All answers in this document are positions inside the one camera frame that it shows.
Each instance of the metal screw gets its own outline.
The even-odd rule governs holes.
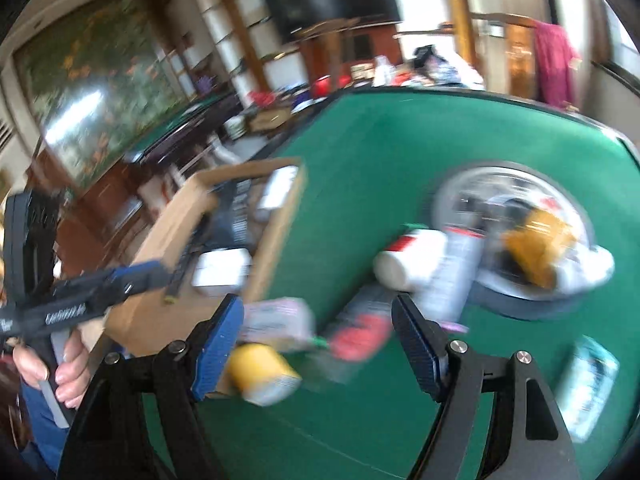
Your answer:
[[[176,339],[175,341],[171,341],[169,346],[167,347],[170,354],[181,354],[187,348],[187,343],[180,339]]]
[[[108,365],[114,365],[120,360],[120,354],[117,352],[109,352],[104,358],[104,362]]]
[[[460,341],[459,339],[453,340],[451,343],[449,343],[449,346],[454,352],[458,352],[459,354],[463,354],[467,350],[469,350],[469,346],[464,341]]]
[[[516,352],[516,359],[521,363],[528,365],[533,360],[533,357],[531,357],[529,352],[518,350]]]

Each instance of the hanging towel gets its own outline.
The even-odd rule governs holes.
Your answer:
[[[560,25],[536,23],[536,62],[540,100],[556,108],[574,102],[570,63],[580,59]]]

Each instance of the finger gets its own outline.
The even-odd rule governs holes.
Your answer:
[[[62,360],[65,363],[70,363],[76,359],[83,350],[86,350],[84,344],[82,344],[82,337],[80,331],[73,329],[69,335],[69,339],[66,340],[65,347],[63,349]]]
[[[85,370],[89,361],[89,352],[86,348],[76,358],[68,363],[62,363],[56,370],[56,382],[62,386],[65,383],[76,380]]]
[[[19,345],[14,348],[14,364],[25,383],[40,389],[38,381],[46,381],[49,370],[33,349]]]
[[[68,408],[78,408],[78,406],[80,406],[80,403],[82,402],[83,397],[84,394],[77,396],[75,399],[68,400],[67,402],[65,402],[65,406]]]
[[[77,379],[58,387],[56,390],[56,399],[60,402],[67,402],[76,397],[84,396],[90,381],[91,375],[89,374],[89,370],[85,369]]]

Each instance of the framed painting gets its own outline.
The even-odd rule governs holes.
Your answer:
[[[144,0],[95,0],[14,53],[40,132],[80,189],[188,101],[150,22]]]

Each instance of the dark table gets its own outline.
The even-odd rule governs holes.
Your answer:
[[[211,94],[156,126],[132,146],[122,160],[154,173],[164,173],[172,164],[187,163],[193,158],[194,149],[206,146],[207,138],[240,112],[242,104],[235,92]]]

